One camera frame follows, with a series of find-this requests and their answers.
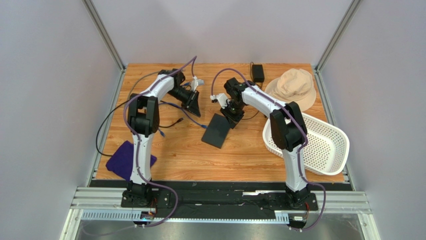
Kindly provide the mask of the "black network switch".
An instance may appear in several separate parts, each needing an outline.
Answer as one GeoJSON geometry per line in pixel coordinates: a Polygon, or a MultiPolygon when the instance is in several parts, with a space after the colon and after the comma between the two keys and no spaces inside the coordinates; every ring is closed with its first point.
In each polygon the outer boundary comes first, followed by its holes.
{"type": "Polygon", "coordinates": [[[208,124],[201,141],[221,149],[230,129],[228,120],[224,116],[215,113],[208,124]]]}

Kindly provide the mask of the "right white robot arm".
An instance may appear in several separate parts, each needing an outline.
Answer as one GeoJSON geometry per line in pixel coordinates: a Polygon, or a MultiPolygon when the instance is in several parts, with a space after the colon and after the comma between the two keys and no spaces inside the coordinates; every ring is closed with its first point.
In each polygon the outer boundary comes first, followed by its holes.
{"type": "Polygon", "coordinates": [[[305,205],[310,194],[304,169],[303,148],[308,143],[307,128],[300,107],[295,102],[285,103],[265,94],[251,82],[240,83],[235,78],[224,84],[223,93],[217,95],[220,112],[230,128],[242,120],[244,107],[250,105],[267,116],[274,144],[281,150],[285,162],[286,204],[296,209],[305,205]]]}

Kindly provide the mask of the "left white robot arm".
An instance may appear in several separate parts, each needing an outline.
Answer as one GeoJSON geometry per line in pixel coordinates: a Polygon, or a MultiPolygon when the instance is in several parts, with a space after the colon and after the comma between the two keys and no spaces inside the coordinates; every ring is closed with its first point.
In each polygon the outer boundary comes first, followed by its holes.
{"type": "Polygon", "coordinates": [[[195,86],[182,85],[181,70],[161,70],[156,80],[139,94],[132,94],[125,105],[126,124],[133,137],[133,163],[130,179],[122,194],[124,208],[148,208],[154,202],[152,191],[151,153],[155,133],[160,127],[159,103],[169,94],[181,102],[180,108],[201,117],[199,92],[195,86]]]}

